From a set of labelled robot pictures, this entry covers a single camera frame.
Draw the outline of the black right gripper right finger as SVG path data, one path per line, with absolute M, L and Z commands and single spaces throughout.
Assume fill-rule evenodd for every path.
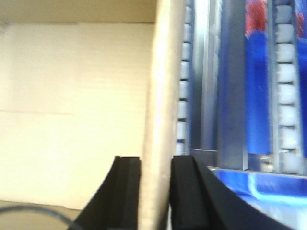
M 171 224 L 174 230 L 287 230 L 227 188 L 197 157 L 171 161 Z

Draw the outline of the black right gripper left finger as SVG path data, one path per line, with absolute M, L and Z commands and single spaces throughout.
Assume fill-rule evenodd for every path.
M 114 158 L 94 196 L 74 220 L 84 230 L 137 229 L 141 160 Z

